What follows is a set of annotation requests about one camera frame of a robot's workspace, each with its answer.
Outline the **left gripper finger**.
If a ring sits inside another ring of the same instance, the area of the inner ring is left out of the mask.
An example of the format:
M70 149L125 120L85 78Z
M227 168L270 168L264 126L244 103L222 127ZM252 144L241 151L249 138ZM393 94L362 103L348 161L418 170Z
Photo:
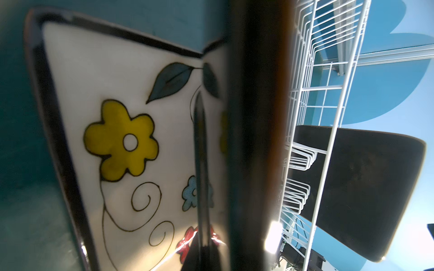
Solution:
M215 242L211 240L209 246L201 246L195 236L181 271L220 271L220 255Z

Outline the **floral square plate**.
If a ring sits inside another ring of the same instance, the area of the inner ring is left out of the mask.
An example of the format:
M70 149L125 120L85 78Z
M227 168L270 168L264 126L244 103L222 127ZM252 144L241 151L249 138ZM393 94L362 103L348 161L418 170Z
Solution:
M86 270L181 270L197 226L201 54L50 6L29 10L24 43Z
M269 271L281 238L281 170L293 1L206 1L194 102L196 236L220 271Z

